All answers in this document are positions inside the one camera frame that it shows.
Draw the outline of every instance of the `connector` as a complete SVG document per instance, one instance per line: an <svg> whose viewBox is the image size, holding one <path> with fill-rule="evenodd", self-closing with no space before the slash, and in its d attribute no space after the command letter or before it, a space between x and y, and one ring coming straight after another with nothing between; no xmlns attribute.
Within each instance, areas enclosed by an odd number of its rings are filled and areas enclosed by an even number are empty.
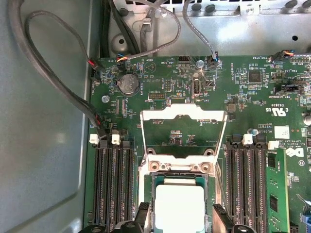
<svg viewBox="0 0 311 233"><path fill-rule="evenodd" d="M218 52L215 52L215 53L216 53L215 59L213 58L212 55L207 58L207 68L217 66L217 64L218 64Z"/></svg>
<svg viewBox="0 0 311 233"><path fill-rule="evenodd" d="M93 60L89 60L88 63L91 65L91 67L93 68L93 70L97 71L97 72L103 72L105 71L105 68L98 64L97 62L93 61Z"/></svg>
<svg viewBox="0 0 311 233"><path fill-rule="evenodd" d="M242 140L243 145L251 145L253 144L253 135L252 134L244 134L243 135L243 140Z"/></svg>
<svg viewBox="0 0 311 233"><path fill-rule="evenodd" d="M302 222L307 226L307 233L311 233L311 215L302 215Z"/></svg>
<svg viewBox="0 0 311 233"><path fill-rule="evenodd" d="M89 142L90 142L90 144L94 144L94 145L98 145L99 144L99 137L98 137L98 135L97 134L95 134L95 133L91 133L90 135L89 135Z"/></svg>
<svg viewBox="0 0 311 233"><path fill-rule="evenodd" d="M280 142L279 141L269 141L268 142L268 150L275 150L278 148Z"/></svg>
<svg viewBox="0 0 311 233"><path fill-rule="evenodd" d="M119 146L121 143L120 135L119 134L113 134L112 138L111 138L111 143Z"/></svg>
<svg viewBox="0 0 311 233"><path fill-rule="evenodd" d="M290 58L294 55L294 50L282 50L277 52L269 58L269 61L274 64L275 62L281 62L284 59Z"/></svg>

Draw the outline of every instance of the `white slot latch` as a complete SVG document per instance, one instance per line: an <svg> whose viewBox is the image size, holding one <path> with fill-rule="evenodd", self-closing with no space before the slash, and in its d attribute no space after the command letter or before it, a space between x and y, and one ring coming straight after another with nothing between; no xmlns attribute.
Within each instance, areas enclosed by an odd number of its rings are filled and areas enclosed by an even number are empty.
<svg viewBox="0 0 311 233"><path fill-rule="evenodd" d="M89 135L89 142L91 144L98 145L99 144L99 137L98 137L98 135L94 134L94 133L90 134Z"/></svg>
<svg viewBox="0 0 311 233"><path fill-rule="evenodd" d="M111 143L119 146L121 143L120 135L119 134L113 134L112 138L111 138Z"/></svg>
<svg viewBox="0 0 311 233"><path fill-rule="evenodd" d="M252 134L244 134L243 135L243 140L242 140L243 145L251 145L253 144L253 135Z"/></svg>
<svg viewBox="0 0 311 233"><path fill-rule="evenodd" d="M268 150L275 150L278 148L280 142L279 141L269 141Z"/></svg>

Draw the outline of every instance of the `screw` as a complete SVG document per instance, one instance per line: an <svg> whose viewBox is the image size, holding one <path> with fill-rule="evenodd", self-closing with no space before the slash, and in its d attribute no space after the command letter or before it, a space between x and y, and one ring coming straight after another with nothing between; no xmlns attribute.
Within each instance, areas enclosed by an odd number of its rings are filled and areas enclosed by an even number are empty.
<svg viewBox="0 0 311 233"><path fill-rule="evenodd" d="M204 67L204 61L202 60L199 60L196 62L196 66L199 68L199 69L202 69Z"/></svg>
<svg viewBox="0 0 311 233"><path fill-rule="evenodd" d="M103 102L103 103L108 103L109 100L110 100L110 97L109 97L109 96L103 96L103 97L102 97L102 102Z"/></svg>
<svg viewBox="0 0 311 233"><path fill-rule="evenodd" d="M135 225L132 222L129 222L126 224L126 227L127 228L133 228L133 227L135 227Z"/></svg>
<svg viewBox="0 0 311 233"><path fill-rule="evenodd" d="M165 17L167 16L167 12L166 12L166 11L161 11L161 16L162 16L163 18L165 18Z"/></svg>
<svg viewBox="0 0 311 233"><path fill-rule="evenodd" d="M250 7L246 10L248 15L252 15L254 13L255 9L253 7Z"/></svg>
<svg viewBox="0 0 311 233"><path fill-rule="evenodd" d="M247 228L244 227L244 226L239 226L238 230L241 231L241 232L248 232Z"/></svg>
<svg viewBox="0 0 311 233"><path fill-rule="evenodd" d="M99 228L99 227L94 227L91 232L92 233L98 233L98 232L101 232L102 230Z"/></svg>

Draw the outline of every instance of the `metal bracket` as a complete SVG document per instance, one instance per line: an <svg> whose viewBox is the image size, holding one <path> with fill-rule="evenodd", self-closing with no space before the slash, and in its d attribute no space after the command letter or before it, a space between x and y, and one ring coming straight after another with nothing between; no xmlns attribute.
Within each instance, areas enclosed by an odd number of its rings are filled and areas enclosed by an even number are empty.
<svg viewBox="0 0 311 233"><path fill-rule="evenodd" d="M216 151L207 149L202 155L189 155L185 159L176 159L173 155L157 155L152 148L146 147L144 121L152 119L175 119L178 115L188 115L193 120L216 120L223 122L220 130ZM164 110L143 110L140 112L140 124L144 146L144 157L139 170L139 202L144 201L144 176L151 172L184 170L214 175L215 164L223 140L227 121L226 111L202 110L196 104L172 104Z"/></svg>
<svg viewBox="0 0 311 233"><path fill-rule="evenodd" d="M148 32L151 32L151 22L152 22L151 18L143 18L142 19L142 24L148 26L148 29L147 29Z"/></svg>
<svg viewBox="0 0 311 233"><path fill-rule="evenodd" d="M200 106L196 104L172 104L170 107L166 107L164 110L143 110L140 112L140 124L141 132L144 143L144 159L141 165L149 162L149 154L147 153L145 132L144 132L144 121L152 119L174 119L177 115L188 115L193 120L216 120L223 122L223 127L219 133L219 138L216 145L215 156L213 164L216 164L218 154L223 140L225 132L227 112L226 111L213 111L213 110L202 110Z"/></svg>

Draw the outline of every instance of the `gray cable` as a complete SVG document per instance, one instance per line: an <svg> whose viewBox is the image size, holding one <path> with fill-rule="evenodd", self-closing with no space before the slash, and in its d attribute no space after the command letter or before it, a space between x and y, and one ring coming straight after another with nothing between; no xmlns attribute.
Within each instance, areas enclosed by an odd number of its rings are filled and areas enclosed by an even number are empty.
<svg viewBox="0 0 311 233"><path fill-rule="evenodd" d="M157 6L162 5L163 3L165 3L166 0L156 0L155 4ZM153 7L150 7L146 18L153 18L155 15L156 9ZM147 41L146 41L146 32L148 30L148 25L142 25L141 30L140 30L140 51L141 52L146 52L147 51Z"/></svg>
<svg viewBox="0 0 311 233"><path fill-rule="evenodd" d="M25 19L25 32L27 35L30 35L29 33L29 27L30 27L30 22L33 18L37 17L37 16L47 16L50 17L52 19L54 19L58 24L60 24L62 27L64 27L67 31L69 31L71 34L74 35L74 37L77 39L79 46L81 48L81 51L83 52L84 56L86 57L87 60L90 60L86 48L84 46L83 40L80 37L80 35L69 25L67 24L64 20L62 20L60 17L58 17L57 15L49 12L49 11L34 11L31 12L27 18Z"/></svg>
<svg viewBox="0 0 311 233"><path fill-rule="evenodd" d="M102 125L97 119L97 116L86 106L84 101L80 101L76 96L72 95L69 92L68 88L61 82L61 80L55 75L54 72L51 72L49 68L46 67L46 62L42 62L36 55L36 52L33 50L30 45L27 36L24 32L23 24L21 21L20 9L21 5L24 3L24 0L9 0L8 1L8 15L10 18L11 27L19 45L20 49L26 55L27 59L31 64L36 68L36 70L47 80L52 86L57 89L67 100L69 100L75 107L80 109L87 118L90 119L91 123L98 130L100 137L105 136L104 131L102 130Z"/></svg>
<svg viewBox="0 0 311 233"><path fill-rule="evenodd" d="M128 57L127 57L128 60L134 59L134 58L138 58L138 57L147 56L147 55L149 55L149 54L158 52L158 51L160 51L161 49L163 49L163 48L165 48L165 47L167 47L167 46L170 46L170 45L172 45L173 43L175 43L175 42L177 41L177 39L178 39L179 36L180 36L181 26L180 26L180 22L179 22L177 16L176 16L174 13L170 12L169 10L165 9L164 7L158 6L157 4L154 4L154 3L149 2L149 1L146 1L146 0L131 0L131 1L140 2L140 3L143 3L143 4L145 4L145 5L151 6L151 7L154 8L154 9L161 9L162 11L167 12L169 15L171 15L171 16L174 18L174 20L175 20L176 23L177 23L178 28L177 28L177 34L176 34L175 38L174 38L172 41L170 41L170 42L168 42L168 43L165 43L165 44L163 44L163 45L161 45L161 46L159 46L159 47L157 47L157 48L155 48L155 49L153 49L153 50L150 50L150 51L147 51L147 52L142 52L142 53L139 53L139 54L135 54L135 55L128 56Z"/></svg>
<svg viewBox="0 0 311 233"><path fill-rule="evenodd" d="M42 65L48 69L50 72L52 72L55 76L56 74L54 73L54 71L52 70L52 68L49 66L49 64L46 63L46 61L44 60L44 58L41 56L40 52L38 51L38 49L36 48L31 35L30 35L30 22L33 18L37 17L37 16L48 16L52 19L54 19L56 22L58 22L61 26L63 26L66 30L68 30L69 32L71 32L74 37L77 39L77 41L79 42L80 48L84 54L84 56L86 57L87 60L90 60L86 48L84 46L83 40L80 37L80 35L69 25L67 24L64 20L62 20L60 17L58 17L57 15L48 12L48 11L34 11L32 13L30 13L29 15L27 15L26 19L25 19L25 23L24 23L24 28L25 28L25 35L29 41L30 46L32 47L32 50L34 51L35 55L37 56L38 60L41 61ZM93 114L96 114L96 109L93 105L89 104L85 99L80 98L78 95L76 95L74 92L72 92L67 86L65 86L67 91L70 92L75 98L77 98L85 107L89 108Z"/></svg>
<svg viewBox="0 0 311 233"><path fill-rule="evenodd" d="M215 53L213 46L211 45L209 40L199 30L196 29L196 27L191 23L191 21L188 17L187 9L188 9L189 3L191 1L193 1L193 0L186 0L185 1L184 7L183 7L183 18L184 18L185 22L187 23L187 25L190 27L190 29L203 41L204 44L206 44L210 48L213 59L216 59L217 56L216 56L216 53Z"/></svg>

